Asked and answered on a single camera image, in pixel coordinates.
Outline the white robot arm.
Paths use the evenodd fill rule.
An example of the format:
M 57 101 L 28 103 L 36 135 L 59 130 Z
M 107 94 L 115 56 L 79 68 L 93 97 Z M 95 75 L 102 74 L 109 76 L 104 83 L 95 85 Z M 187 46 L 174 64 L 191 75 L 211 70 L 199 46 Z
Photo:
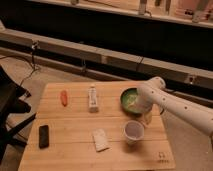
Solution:
M 213 109 L 166 93 L 165 87 L 161 77 L 142 81 L 137 87 L 136 109 L 146 114 L 157 104 L 205 135 L 213 135 Z

